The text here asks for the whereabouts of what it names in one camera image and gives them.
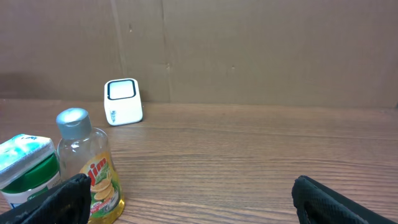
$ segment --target transparent bottle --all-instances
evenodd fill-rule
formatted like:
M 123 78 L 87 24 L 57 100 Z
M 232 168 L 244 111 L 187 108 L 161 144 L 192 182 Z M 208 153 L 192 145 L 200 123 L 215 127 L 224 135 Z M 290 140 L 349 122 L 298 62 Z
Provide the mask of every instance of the transparent bottle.
M 84 173 L 91 178 L 90 224 L 112 223 L 122 214 L 124 196 L 114 168 L 108 137 L 92 128 L 88 112 L 70 108 L 57 116 L 62 139 L 57 157 L 63 180 Z

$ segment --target wooden table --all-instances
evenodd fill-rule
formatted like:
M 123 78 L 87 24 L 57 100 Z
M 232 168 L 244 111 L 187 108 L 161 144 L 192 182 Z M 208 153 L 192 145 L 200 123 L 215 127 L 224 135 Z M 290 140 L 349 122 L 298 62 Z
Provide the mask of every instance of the wooden table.
M 109 135 L 126 195 L 116 223 L 298 223 L 302 174 L 398 222 L 397 110 L 147 103 L 143 122 L 109 127 L 100 102 L 0 100 L 0 141 L 58 144 L 69 107 Z

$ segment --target white device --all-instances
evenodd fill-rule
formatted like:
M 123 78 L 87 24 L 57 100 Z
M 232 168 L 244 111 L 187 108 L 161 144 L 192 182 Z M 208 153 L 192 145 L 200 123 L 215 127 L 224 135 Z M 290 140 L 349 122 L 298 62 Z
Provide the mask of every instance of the white device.
M 108 123 L 113 126 L 142 120 L 138 82 L 133 78 L 111 80 L 105 84 L 104 107 Z

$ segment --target device screen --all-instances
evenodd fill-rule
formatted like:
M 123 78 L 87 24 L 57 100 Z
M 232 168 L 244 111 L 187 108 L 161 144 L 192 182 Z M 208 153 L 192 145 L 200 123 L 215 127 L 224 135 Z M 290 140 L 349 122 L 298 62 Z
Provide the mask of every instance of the device screen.
M 113 81 L 108 84 L 108 98 L 110 100 L 131 98 L 135 95 L 136 89 L 132 80 Z

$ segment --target brown cardboard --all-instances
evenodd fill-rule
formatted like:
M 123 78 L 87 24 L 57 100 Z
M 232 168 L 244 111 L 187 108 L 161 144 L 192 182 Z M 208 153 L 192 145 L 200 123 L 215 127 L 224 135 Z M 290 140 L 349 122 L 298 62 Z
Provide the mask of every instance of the brown cardboard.
M 398 102 L 398 2 L 5 0 L 0 98 L 313 106 Z

